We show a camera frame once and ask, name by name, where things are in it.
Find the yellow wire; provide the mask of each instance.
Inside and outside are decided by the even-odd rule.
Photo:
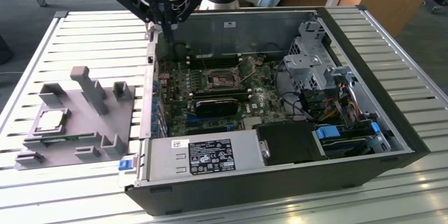
[[[328,115],[325,115],[325,117],[324,117],[324,118],[318,119],[318,121],[322,121],[322,120],[325,120],[326,118],[329,118],[330,116],[333,116],[336,113],[337,113],[337,109],[333,109],[333,110],[332,110],[332,112],[329,112],[329,114],[328,114]]]

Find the metal table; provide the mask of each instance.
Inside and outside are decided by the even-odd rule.
[[[68,80],[76,65],[90,68],[90,78],[100,79],[104,87],[110,87],[116,80],[137,86],[129,154],[138,148],[146,53],[144,24],[126,11],[70,12],[52,20],[0,115],[1,222],[446,223],[446,96],[368,12],[353,7],[334,7],[328,11],[424,138],[432,150],[426,157],[357,188],[161,218],[146,215],[124,195],[117,162],[13,170],[14,157],[38,109],[36,92],[42,83],[54,81],[64,89],[77,89],[77,83]]]

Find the power supply label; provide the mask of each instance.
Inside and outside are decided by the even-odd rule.
[[[233,149],[229,139],[188,144],[189,173],[192,175],[234,170]]]

